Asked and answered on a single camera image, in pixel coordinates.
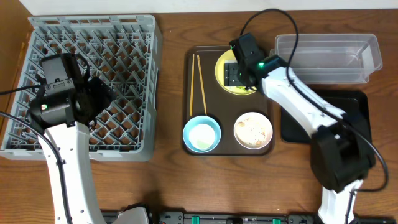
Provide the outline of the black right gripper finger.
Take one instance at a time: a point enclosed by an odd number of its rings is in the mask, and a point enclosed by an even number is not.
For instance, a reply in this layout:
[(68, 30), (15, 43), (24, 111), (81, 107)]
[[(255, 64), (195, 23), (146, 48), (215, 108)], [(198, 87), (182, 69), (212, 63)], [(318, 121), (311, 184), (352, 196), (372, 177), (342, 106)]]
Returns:
[(224, 64), (224, 86), (237, 86), (237, 63)]
[(247, 68), (241, 63), (238, 64), (238, 80), (242, 86), (249, 86)]

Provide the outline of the green snack wrapper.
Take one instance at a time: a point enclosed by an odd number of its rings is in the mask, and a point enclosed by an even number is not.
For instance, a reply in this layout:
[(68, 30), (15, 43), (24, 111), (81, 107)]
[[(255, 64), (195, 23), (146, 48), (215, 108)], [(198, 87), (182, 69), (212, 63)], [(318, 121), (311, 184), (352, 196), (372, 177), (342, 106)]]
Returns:
[(256, 92), (256, 87), (231, 86), (229, 88), (236, 95), (250, 95)]

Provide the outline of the yellow plastic plate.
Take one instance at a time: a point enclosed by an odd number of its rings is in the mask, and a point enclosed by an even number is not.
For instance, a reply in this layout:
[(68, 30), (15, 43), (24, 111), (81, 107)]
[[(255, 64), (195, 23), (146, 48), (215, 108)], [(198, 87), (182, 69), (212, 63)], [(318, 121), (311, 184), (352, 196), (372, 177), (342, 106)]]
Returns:
[(227, 91), (228, 93), (234, 94), (231, 92), (229, 89), (230, 86), (224, 86), (224, 64), (228, 61), (232, 61), (233, 63), (236, 62), (236, 58), (233, 54), (233, 51), (231, 49), (227, 50), (224, 52), (217, 60), (216, 65), (215, 65), (215, 77), (218, 82), (218, 84)]

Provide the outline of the wooden chopstick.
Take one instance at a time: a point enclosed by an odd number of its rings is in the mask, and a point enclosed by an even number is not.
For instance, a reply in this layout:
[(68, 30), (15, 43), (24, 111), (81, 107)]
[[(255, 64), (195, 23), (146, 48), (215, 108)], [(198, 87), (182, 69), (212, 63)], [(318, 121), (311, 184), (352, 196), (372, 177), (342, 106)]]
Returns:
[(195, 54), (192, 54), (192, 69), (191, 69), (191, 84), (190, 84), (190, 111), (189, 115), (193, 114), (193, 92), (195, 83)]
[(200, 85), (201, 85), (201, 95), (202, 95), (202, 100), (203, 100), (203, 107), (204, 107), (205, 115), (207, 116), (207, 105), (206, 105), (205, 88), (204, 88), (203, 73), (202, 73), (202, 69), (201, 69), (201, 61), (200, 61), (200, 56), (199, 55), (197, 55), (197, 62), (198, 62), (198, 71), (199, 71), (199, 76), (200, 76)]

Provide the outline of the white bowl with rice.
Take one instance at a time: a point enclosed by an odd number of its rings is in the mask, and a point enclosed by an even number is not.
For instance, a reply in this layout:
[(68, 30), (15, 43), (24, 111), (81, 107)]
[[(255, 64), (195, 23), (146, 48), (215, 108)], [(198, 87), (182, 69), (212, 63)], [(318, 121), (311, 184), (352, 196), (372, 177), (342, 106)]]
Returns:
[(265, 115), (247, 112), (236, 120), (233, 133), (242, 147), (249, 150), (259, 150), (271, 143), (273, 127)]

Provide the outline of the pile of leftover rice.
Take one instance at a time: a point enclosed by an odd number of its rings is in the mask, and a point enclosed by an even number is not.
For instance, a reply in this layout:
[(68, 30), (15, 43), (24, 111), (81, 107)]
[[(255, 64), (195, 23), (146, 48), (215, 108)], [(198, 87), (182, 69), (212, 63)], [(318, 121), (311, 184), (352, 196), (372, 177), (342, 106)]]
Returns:
[(261, 146), (267, 139), (266, 128), (252, 118), (239, 121), (235, 132), (238, 140), (251, 148)]

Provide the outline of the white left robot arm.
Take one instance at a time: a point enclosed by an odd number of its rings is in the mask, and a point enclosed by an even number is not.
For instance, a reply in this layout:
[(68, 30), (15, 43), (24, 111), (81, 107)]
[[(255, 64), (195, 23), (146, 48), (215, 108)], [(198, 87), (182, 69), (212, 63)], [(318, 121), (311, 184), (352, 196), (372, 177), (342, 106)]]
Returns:
[(45, 82), (30, 102), (28, 119), (45, 154), (56, 223), (150, 223), (150, 212), (133, 206), (105, 217), (97, 200), (89, 157), (89, 124), (115, 100), (79, 54), (41, 59)]

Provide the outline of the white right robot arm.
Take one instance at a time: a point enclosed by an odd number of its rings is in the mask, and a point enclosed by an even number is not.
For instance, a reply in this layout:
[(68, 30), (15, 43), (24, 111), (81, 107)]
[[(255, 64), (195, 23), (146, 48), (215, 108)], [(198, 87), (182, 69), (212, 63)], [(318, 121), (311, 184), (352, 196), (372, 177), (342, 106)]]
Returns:
[(357, 193), (376, 163), (360, 115), (350, 117), (304, 84), (278, 55), (265, 56), (250, 33), (229, 42), (237, 78), (278, 103), (310, 137), (310, 166), (322, 185), (318, 217), (322, 223), (351, 223)]

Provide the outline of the clear plastic waste bin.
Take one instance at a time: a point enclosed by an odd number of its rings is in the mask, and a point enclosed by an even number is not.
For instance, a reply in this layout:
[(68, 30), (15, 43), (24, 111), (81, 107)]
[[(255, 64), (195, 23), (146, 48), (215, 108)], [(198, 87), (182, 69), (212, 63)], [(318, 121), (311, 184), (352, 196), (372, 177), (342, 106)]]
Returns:
[(360, 84), (382, 68), (373, 34), (300, 34), (290, 67), (306, 84)]

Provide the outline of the black food waste tray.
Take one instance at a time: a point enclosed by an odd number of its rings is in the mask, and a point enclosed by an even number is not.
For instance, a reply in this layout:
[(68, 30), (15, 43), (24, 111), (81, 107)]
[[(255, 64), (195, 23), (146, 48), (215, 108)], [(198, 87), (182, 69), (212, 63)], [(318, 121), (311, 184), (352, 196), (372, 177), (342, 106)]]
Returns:
[[(367, 122), (364, 130), (368, 133), (368, 140), (372, 142), (368, 98), (365, 93), (360, 90), (314, 90), (314, 92), (350, 116), (361, 115)], [(303, 127), (285, 109), (281, 108), (280, 114), (282, 140), (289, 143), (309, 144), (310, 137)]]

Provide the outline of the dark brown serving tray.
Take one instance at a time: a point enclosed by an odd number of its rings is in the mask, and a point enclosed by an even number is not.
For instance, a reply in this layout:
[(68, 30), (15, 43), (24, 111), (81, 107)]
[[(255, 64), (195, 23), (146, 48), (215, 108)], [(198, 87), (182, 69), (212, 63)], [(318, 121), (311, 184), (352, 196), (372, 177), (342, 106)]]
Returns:
[[(221, 127), (221, 141), (217, 147), (206, 153), (207, 156), (265, 156), (274, 148), (274, 138), (271, 143), (259, 150), (249, 150), (242, 147), (234, 137), (233, 126), (244, 113), (257, 112), (265, 115), (270, 121), (272, 117), (272, 102), (260, 93), (251, 95), (234, 95), (228, 93), (218, 84), (215, 77), (215, 65), (218, 58), (229, 49), (226, 45), (196, 46), (185, 55), (185, 71), (183, 86), (183, 116), (182, 124), (195, 116), (205, 115), (201, 95), (200, 76), (197, 55), (200, 56), (201, 69), (206, 96), (207, 115), (215, 119)], [(190, 84), (192, 69), (192, 54), (195, 54), (195, 83), (193, 92), (193, 114), (190, 111)]]

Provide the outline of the light blue bowl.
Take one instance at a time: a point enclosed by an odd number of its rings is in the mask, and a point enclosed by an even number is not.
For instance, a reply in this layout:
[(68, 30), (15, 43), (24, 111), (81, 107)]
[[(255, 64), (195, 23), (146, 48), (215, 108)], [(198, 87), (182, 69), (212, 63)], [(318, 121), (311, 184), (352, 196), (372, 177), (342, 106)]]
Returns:
[(214, 150), (221, 141), (221, 127), (209, 116), (196, 116), (183, 128), (183, 142), (194, 153), (204, 154)]

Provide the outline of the grey plastic dish rack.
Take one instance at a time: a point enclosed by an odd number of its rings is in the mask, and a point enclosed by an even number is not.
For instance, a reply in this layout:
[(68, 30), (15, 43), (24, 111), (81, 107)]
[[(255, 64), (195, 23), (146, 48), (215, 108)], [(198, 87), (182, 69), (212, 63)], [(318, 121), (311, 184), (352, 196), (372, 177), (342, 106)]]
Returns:
[(162, 57), (162, 34), (151, 15), (30, 17), (30, 37), (1, 155), (11, 160), (43, 160), (37, 135), (27, 120), (37, 96), (53, 91), (44, 57), (77, 56), (88, 84), (114, 96), (89, 124), (89, 154), (97, 161), (148, 161), (154, 153), (155, 94)]

